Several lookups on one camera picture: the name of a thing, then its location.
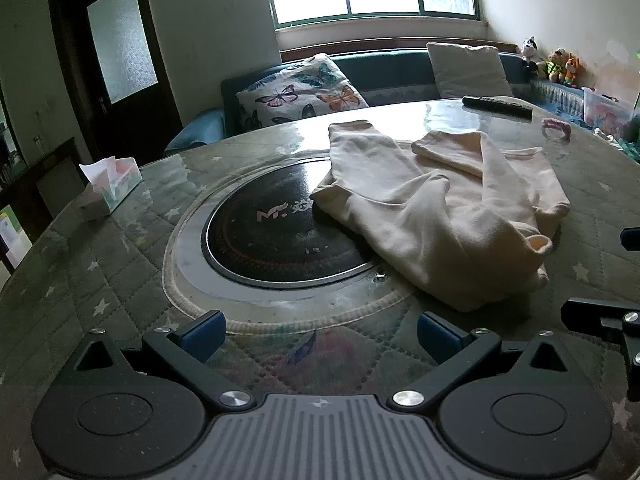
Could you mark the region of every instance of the white pillow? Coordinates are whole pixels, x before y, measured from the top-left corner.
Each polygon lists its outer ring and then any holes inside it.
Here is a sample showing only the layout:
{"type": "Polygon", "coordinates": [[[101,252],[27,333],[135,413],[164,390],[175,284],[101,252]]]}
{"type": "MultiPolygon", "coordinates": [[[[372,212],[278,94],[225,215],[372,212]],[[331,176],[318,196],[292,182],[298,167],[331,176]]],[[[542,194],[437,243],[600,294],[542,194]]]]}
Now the white pillow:
{"type": "Polygon", "coordinates": [[[327,54],[287,66],[236,94],[244,131],[368,108],[327,54]]]}
{"type": "Polygon", "coordinates": [[[494,46],[427,43],[433,75],[442,99],[513,97],[494,46]]]}

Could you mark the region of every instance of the pink hair tie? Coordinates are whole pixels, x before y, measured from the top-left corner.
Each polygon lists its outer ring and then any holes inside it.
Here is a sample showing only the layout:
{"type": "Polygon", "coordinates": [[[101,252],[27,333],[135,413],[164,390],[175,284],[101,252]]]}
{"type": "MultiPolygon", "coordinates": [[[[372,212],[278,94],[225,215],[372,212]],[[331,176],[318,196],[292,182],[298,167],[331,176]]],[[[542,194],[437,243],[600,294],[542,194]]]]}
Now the pink hair tie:
{"type": "Polygon", "coordinates": [[[560,119],[554,119],[552,117],[545,117],[542,119],[542,134],[545,138],[549,139],[550,137],[546,134],[546,130],[558,130],[559,132],[564,133],[562,137],[562,143],[568,144],[571,142],[571,124],[566,121],[561,121],[560,119]]]}

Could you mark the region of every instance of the black cooktop surface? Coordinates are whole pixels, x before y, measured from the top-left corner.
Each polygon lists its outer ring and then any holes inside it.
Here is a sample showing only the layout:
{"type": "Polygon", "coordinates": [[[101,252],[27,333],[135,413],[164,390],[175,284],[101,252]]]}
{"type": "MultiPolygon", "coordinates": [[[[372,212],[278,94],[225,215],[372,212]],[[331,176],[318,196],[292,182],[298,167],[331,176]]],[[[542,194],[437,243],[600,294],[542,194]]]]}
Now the black cooktop surface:
{"type": "Polygon", "coordinates": [[[372,266],[364,238],[309,198],[331,170],[306,160],[251,180],[226,197],[202,232],[209,264],[237,282],[302,288],[353,276],[372,266]]]}

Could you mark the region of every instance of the ribbed gray panel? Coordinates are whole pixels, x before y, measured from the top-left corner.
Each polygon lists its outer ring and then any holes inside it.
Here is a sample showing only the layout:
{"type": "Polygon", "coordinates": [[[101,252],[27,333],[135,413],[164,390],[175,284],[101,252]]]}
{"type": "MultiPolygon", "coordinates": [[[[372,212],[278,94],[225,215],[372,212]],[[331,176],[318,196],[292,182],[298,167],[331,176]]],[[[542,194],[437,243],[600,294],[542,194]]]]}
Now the ribbed gray panel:
{"type": "MultiPolygon", "coordinates": [[[[374,396],[270,395],[222,415],[184,461],[151,480],[489,480],[457,462],[425,420],[374,396]]],[[[63,480],[53,476],[51,480],[63,480]]],[[[581,476],[580,480],[593,480],[581,476]]]]}

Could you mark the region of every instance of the plush tiger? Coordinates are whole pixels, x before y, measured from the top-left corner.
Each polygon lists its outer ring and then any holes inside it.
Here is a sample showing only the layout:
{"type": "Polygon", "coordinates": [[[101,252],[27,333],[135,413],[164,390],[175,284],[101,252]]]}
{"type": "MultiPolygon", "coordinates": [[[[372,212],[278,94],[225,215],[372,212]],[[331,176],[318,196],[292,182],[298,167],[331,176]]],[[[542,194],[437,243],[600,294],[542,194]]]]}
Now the plush tiger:
{"type": "Polygon", "coordinates": [[[578,88],[576,79],[578,77],[578,70],[580,70],[580,58],[573,54],[569,54],[569,60],[566,62],[564,67],[566,68],[564,84],[566,86],[571,86],[572,88],[578,88]]]}

